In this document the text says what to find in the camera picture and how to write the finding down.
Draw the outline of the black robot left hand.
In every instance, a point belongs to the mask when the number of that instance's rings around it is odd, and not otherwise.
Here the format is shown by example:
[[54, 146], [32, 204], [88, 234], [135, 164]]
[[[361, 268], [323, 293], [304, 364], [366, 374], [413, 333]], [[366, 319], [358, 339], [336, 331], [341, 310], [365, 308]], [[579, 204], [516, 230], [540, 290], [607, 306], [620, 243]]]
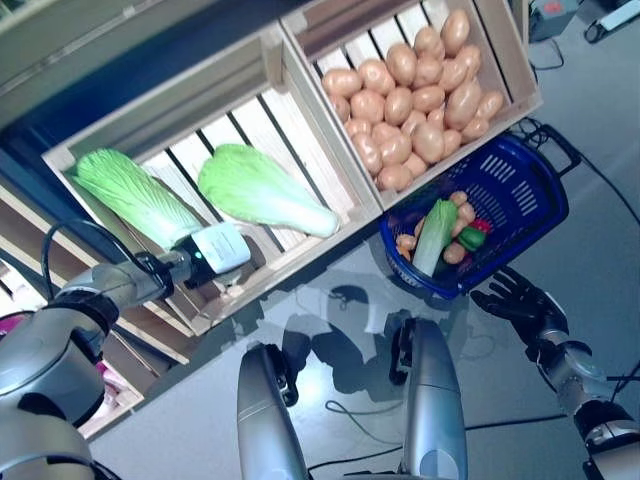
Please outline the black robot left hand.
[[183, 283], [189, 290], [236, 271], [251, 258], [248, 244], [241, 235], [204, 230], [184, 237], [172, 251], [188, 257], [190, 273]]

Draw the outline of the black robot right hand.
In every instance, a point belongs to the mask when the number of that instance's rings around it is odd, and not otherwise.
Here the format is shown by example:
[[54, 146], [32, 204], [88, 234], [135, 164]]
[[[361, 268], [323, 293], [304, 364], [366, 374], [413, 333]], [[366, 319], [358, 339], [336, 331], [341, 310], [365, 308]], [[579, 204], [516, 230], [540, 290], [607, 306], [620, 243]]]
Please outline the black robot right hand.
[[489, 290], [474, 290], [471, 299], [486, 313], [509, 321], [526, 346], [537, 343], [546, 332], [569, 335], [567, 317], [552, 297], [511, 267], [493, 275]]

